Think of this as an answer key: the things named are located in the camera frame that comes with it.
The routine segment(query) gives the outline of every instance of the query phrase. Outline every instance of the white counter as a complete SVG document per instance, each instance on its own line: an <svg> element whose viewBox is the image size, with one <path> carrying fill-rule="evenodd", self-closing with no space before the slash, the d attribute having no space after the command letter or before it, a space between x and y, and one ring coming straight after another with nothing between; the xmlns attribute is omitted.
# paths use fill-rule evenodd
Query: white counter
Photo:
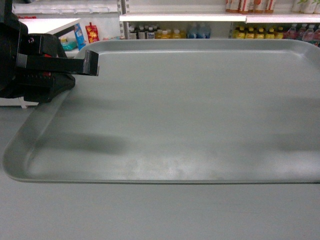
<svg viewBox="0 0 320 240"><path fill-rule="evenodd" d="M32 109L0 108L0 153ZM23 183L0 170L0 240L316 240L320 184Z"/></svg>

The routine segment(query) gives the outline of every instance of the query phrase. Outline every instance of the juice bottle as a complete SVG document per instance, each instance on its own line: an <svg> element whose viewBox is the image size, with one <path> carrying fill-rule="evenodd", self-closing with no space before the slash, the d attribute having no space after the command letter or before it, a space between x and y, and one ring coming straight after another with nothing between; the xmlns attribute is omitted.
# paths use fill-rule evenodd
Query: juice bottle
<svg viewBox="0 0 320 240"><path fill-rule="evenodd" d="M286 32L287 39L296 39L297 38L297 24L293 23L290 29Z"/></svg>
<svg viewBox="0 0 320 240"><path fill-rule="evenodd" d="M245 34L245 27L244 26L241 26L239 28L239 32L237 33L236 35L236 39L244 39L246 37L246 34Z"/></svg>
<svg viewBox="0 0 320 240"><path fill-rule="evenodd" d="M263 27L260 27L258 32L256 33L256 35L254 36L255 39L264 39L265 38L265 34L264 34L264 29Z"/></svg>
<svg viewBox="0 0 320 240"><path fill-rule="evenodd" d="M320 41L320 25L318 29L313 34L313 40Z"/></svg>
<svg viewBox="0 0 320 240"><path fill-rule="evenodd" d="M146 33L146 39L155 39L155 31L152 26L149 27L149 31Z"/></svg>
<svg viewBox="0 0 320 240"><path fill-rule="evenodd" d="M174 30L172 38L173 39L181 39L180 31L178 29Z"/></svg>
<svg viewBox="0 0 320 240"><path fill-rule="evenodd" d="M186 39L187 38L186 28L184 28L184 27L181 28L180 36L181 36L182 39Z"/></svg>
<svg viewBox="0 0 320 240"><path fill-rule="evenodd" d="M138 37L139 39L146 39L144 26L139 26Z"/></svg>
<svg viewBox="0 0 320 240"><path fill-rule="evenodd" d="M170 39L170 36L168 35L167 30L162 31L161 39Z"/></svg>
<svg viewBox="0 0 320 240"><path fill-rule="evenodd" d="M233 31L233 33L232 33L232 38L233 38L233 39L236 39L236 38L237 38L237 34L239 33L239 30L240 30L240 26L237 26L237 27L234 29L234 31Z"/></svg>
<svg viewBox="0 0 320 240"><path fill-rule="evenodd" d="M313 24L309 25L308 30L305 31L305 33L303 34L302 41L310 42L314 39L314 34L315 34L314 28L315 28L315 25L313 25Z"/></svg>
<svg viewBox="0 0 320 240"><path fill-rule="evenodd" d="M274 34L275 39L283 39L284 38L284 28L282 26L278 27L278 31Z"/></svg>
<svg viewBox="0 0 320 240"><path fill-rule="evenodd" d="M245 34L245 39L254 39L255 38L255 33L254 33L254 28L249 27L248 32Z"/></svg>
<svg viewBox="0 0 320 240"><path fill-rule="evenodd" d="M273 27L271 27L269 29L269 31L266 33L265 38L266 39L275 39L275 30L273 29Z"/></svg>
<svg viewBox="0 0 320 240"><path fill-rule="evenodd" d="M156 33L155 33L155 39L161 39L161 35L162 35L162 30L161 29L159 29L158 31L156 31Z"/></svg>
<svg viewBox="0 0 320 240"><path fill-rule="evenodd" d="M307 24L302 24L302 27L300 27L298 33L297 33L297 40L302 40L302 37L304 36L305 32L307 31Z"/></svg>

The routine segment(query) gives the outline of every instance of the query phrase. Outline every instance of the plastic tray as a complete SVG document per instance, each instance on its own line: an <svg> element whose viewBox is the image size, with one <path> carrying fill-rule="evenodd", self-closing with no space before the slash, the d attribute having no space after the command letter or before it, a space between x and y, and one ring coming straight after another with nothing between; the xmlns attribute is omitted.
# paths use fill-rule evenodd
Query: plastic tray
<svg viewBox="0 0 320 240"><path fill-rule="evenodd" d="M86 46L99 77L36 107L3 156L13 179L315 183L320 49L295 40Z"/></svg>

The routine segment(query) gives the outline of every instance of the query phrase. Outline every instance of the bottle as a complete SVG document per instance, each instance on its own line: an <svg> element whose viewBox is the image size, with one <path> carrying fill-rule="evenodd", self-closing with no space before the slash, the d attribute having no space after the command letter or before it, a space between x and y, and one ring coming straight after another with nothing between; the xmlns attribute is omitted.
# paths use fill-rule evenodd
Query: bottle
<svg viewBox="0 0 320 240"><path fill-rule="evenodd" d="M166 30L162 31L161 39L170 39L170 36L168 35L168 31Z"/></svg>
<svg viewBox="0 0 320 240"><path fill-rule="evenodd" d="M286 32L287 39L296 39L297 38L297 24L293 23L290 29Z"/></svg>
<svg viewBox="0 0 320 240"><path fill-rule="evenodd" d="M273 14L275 9L276 0L268 0L265 8L266 14Z"/></svg>
<svg viewBox="0 0 320 240"><path fill-rule="evenodd" d="M249 27L248 32L245 34L245 39L254 39L255 38L255 33L254 33L254 28Z"/></svg>
<svg viewBox="0 0 320 240"><path fill-rule="evenodd" d="M303 13L304 14L313 14L316 10L318 1L317 0L307 0L303 6Z"/></svg>
<svg viewBox="0 0 320 240"><path fill-rule="evenodd" d="M239 32L237 33L236 35L236 39L245 39L246 37L246 34L245 34L245 27L244 26L241 26L239 28Z"/></svg>
<svg viewBox="0 0 320 240"><path fill-rule="evenodd" d="M266 0L254 0L253 12L256 14L262 14L266 10Z"/></svg>
<svg viewBox="0 0 320 240"><path fill-rule="evenodd" d="M178 29L174 30L172 38L173 39L181 39L180 31Z"/></svg>
<svg viewBox="0 0 320 240"><path fill-rule="evenodd" d="M315 34L314 28L315 28L315 25L313 25L313 24L309 25L308 30L305 31L305 33L303 34L302 41L310 42L314 39L314 34Z"/></svg>
<svg viewBox="0 0 320 240"><path fill-rule="evenodd" d="M166 30L168 32L168 35L170 36L170 38L172 39L172 32L171 32L171 29L167 29Z"/></svg>
<svg viewBox="0 0 320 240"><path fill-rule="evenodd" d="M146 33L146 39L155 39L155 31L152 26L149 27L149 31Z"/></svg>
<svg viewBox="0 0 320 240"><path fill-rule="evenodd" d="M247 14L249 12L249 5L250 5L250 0L241 0L238 13Z"/></svg>
<svg viewBox="0 0 320 240"><path fill-rule="evenodd" d="M302 40L302 37L304 36L305 32L307 31L307 24L302 24L302 27L300 27L298 33L297 33L297 40Z"/></svg>
<svg viewBox="0 0 320 240"><path fill-rule="evenodd" d="M258 29L258 32L256 33L256 35L254 36L255 39L264 39L265 38L265 34L264 34L264 29L263 27L260 27Z"/></svg>
<svg viewBox="0 0 320 240"><path fill-rule="evenodd" d="M135 28L132 27L132 26L129 27L128 38L129 38L130 40L135 40L135 39L137 39L137 33L136 33L136 31L135 31Z"/></svg>
<svg viewBox="0 0 320 240"><path fill-rule="evenodd" d="M155 39L161 39L161 35L162 35L162 30L159 29L158 31L156 31L154 38L155 38Z"/></svg>
<svg viewBox="0 0 320 240"><path fill-rule="evenodd" d="M197 39L209 39L210 38L210 29L204 24L200 24L199 31L197 33Z"/></svg>
<svg viewBox="0 0 320 240"><path fill-rule="evenodd" d="M236 26L233 33L232 33L232 38L236 39L237 38L237 34L239 33L240 30L240 26Z"/></svg>
<svg viewBox="0 0 320 240"><path fill-rule="evenodd" d="M197 24L193 23L189 32L188 32L188 38L189 39L196 39L197 35L198 35Z"/></svg>
<svg viewBox="0 0 320 240"><path fill-rule="evenodd" d="M283 39L284 38L284 28L282 26L278 27L278 31L274 34L275 39Z"/></svg>
<svg viewBox="0 0 320 240"><path fill-rule="evenodd" d="M187 32L186 32L186 28L185 27L181 28L180 36L181 36L182 39L186 39L187 38Z"/></svg>
<svg viewBox="0 0 320 240"><path fill-rule="evenodd" d="M139 29L140 29L138 32L139 39L146 39L144 26L139 26Z"/></svg>
<svg viewBox="0 0 320 240"><path fill-rule="evenodd" d="M320 41L320 25L319 25L318 29L313 34L313 40Z"/></svg>
<svg viewBox="0 0 320 240"><path fill-rule="evenodd" d="M266 33L265 39L275 39L275 30L273 27L271 27L269 31Z"/></svg>

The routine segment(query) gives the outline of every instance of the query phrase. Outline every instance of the store shelf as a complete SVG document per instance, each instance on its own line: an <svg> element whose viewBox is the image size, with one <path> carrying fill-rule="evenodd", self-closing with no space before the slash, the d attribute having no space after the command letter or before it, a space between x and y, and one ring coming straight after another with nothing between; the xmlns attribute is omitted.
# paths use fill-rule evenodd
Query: store shelf
<svg viewBox="0 0 320 240"><path fill-rule="evenodd" d="M38 0L29 4L14 3L12 12L19 14L92 14L118 12L115 0Z"/></svg>
<svg viewBox="0 0 320 240"><path fill-rule="evenodd" d="M127 13L122 22L245 22L245 23L320 23L320 14L279 12L274 14L226 13Z"/></svg>
<svg viewBox="0 0 320 240"><path fill-rule="evenodd" d="M242 14L219 13L127 13L119 16L122 22L245 22Z"/></svg>

